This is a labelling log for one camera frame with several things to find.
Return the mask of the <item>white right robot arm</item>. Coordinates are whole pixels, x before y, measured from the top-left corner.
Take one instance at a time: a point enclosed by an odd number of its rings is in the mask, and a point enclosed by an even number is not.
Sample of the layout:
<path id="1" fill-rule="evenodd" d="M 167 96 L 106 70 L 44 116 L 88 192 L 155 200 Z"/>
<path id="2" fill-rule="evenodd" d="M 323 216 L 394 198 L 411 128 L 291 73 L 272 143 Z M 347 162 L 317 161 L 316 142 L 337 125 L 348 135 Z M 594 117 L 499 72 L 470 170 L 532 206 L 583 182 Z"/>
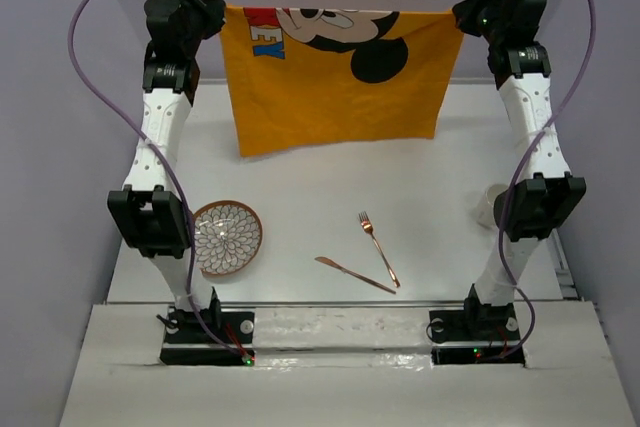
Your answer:
<path id="1" fill-rule="evenodd" d="M 487 41 L 488 66 L 520 158 L 508 187 L 494 200 L 495 247 L 460 315 L 462 331 L 473 339 L 506 326 L 531 255 L 586 193 L 585 180 L 564 159 L 552 120 L 550 59 L 535 39 L 546 3 L 464 0 L 452 9 L 461 32 Z"/>

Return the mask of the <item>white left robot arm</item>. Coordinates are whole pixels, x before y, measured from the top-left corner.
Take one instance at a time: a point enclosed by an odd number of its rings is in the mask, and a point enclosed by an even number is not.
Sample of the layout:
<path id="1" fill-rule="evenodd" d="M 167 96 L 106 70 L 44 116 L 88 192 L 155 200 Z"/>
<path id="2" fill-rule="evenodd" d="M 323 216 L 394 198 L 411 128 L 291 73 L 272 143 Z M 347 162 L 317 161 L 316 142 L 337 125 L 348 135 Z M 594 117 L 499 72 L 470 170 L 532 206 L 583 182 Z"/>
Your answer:
<path id="1" fill-rule="evenodd" d="M 173 329 L 209 342 L 221 330 L 215 288 L 195 268 L 195 225 L 175 172 L 199 83 L 196 54 L 224 24 L 222 0 L 146 0 L 150 35 L 142 77 L 141 137 L 123 186 L 107 207 L 124 242 L 161 273 L 173 297 Z"/>

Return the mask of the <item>orange cartoon mouse cloth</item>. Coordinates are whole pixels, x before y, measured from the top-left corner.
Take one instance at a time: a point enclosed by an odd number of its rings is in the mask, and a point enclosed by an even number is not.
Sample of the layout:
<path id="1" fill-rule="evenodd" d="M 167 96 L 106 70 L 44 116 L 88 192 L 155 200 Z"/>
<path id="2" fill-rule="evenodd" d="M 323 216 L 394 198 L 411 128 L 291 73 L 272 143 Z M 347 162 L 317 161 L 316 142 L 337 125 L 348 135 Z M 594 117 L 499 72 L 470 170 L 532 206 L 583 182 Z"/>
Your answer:
<path id="1" fill-rule="evenodd" d="M 220 38 L 243 157 L 434 138 L 462 45 L 452 11 L 230 6 Z"/>

